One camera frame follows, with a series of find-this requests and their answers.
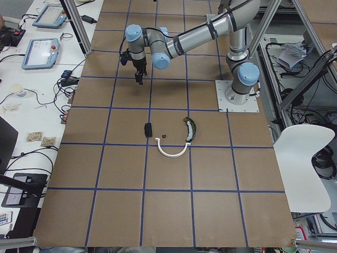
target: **blue joint cap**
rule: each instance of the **blue joint cap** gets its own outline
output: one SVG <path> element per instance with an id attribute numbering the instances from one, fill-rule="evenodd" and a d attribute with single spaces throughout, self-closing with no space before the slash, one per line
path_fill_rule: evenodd
<path id="1" fill-rule="evenodd" d="M 137 40 L 142 35 L 142 28 L 139 25 L 129 25 L 125 29 L 125 36 L 128 42 Z"/>
<path id="2" fill-rule="evenodd" d="M 169 30 L 167 29 L 167 27 L 165 26 L 162 26 L 162 27 L 159 27 L 159 29 L 165 34 L 165 35 L 169 35 Z"/>
<path id="3" fill-rule="evenodd" d="M 153 65 L 159 69 L 164 70 L 170 65 L 171 59 L 164 53 L 155 53 L 152 55 Z"/>
<path id="4" fill-rule="evenodd" d="M 259 79 L 260 70 L 251 62 L 245 62 L 240 65 L 237 72 L 239 80 L 246 86 L 253 86 Z"/>

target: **device screen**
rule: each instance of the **device screen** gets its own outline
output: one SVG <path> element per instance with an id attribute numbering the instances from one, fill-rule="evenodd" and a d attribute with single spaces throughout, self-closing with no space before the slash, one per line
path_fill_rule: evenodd
<path id="1" fill-rule="evenodd" d="M 51 55 L 52 40 L 34 41 L 29 53 L 27 66 L 45 65 Z"/>
<path id="2" fill-rule="evenodd" d="M 38 20 L 38 23 L 55 24 L 62 10 L 62 7 L 49 6 Z"/>

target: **chair seat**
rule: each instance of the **chair seat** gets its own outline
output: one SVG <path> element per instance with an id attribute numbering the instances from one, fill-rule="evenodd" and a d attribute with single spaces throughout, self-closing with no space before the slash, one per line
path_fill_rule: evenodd
<path id="1" fill-rule="evenodd" d="M 330 197 L 311 159 L 334 137 L 331 129 L 318 125 L 294 125 L 286 128 L 275 142 L 285 193 L 291 212 L 325 212 Z"/>

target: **white handle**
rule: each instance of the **white handle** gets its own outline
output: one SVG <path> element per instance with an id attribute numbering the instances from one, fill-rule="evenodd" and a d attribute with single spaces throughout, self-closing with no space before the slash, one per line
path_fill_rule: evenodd
<path id="1" fill-rule="evenodd" d="M 168 154 L 168 153 L 166 153 L 166 152 L 162 149 L 162 147 L 160 146 L 160 138 L 154 138 L 154 140 L 156 140 L 156 141 L 158 142 L 157 145 L 158 145 L 158 149 L 159 149 L 160 153 L 163 154 L 164 156 L 170 157 L 170 158 L 175 158 L 175 157 L 181 156 L 183 153 L 185 153 L 187 147 L 188 147 L 189 145 L 191 145 L 189 142 L 186 142 L 186 143 L 185 143 L 184 149 L 183 149 L 180 153 L 178 153 L 178 154 Z"/>

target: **white mounting plate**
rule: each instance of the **white mounting plate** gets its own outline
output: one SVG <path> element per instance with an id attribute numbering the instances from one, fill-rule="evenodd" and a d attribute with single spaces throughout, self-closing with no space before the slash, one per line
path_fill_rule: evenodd
<path id="1" fill-rule="evenodd" d="M 219 112 L 260 112 L 257 105 L 256 97 L 250 96 L 246 103 L 243 105 L 235 105 L 230 103 L 225 98 L 225 91 L 228 86 L 232 85 L 233 81 L 230 80 L 216 80 L 216 96 L 217 96 L 217 105 L 219 107 Z M 250 94 L 254 94 L 254 89 L 252 88 Z"/>

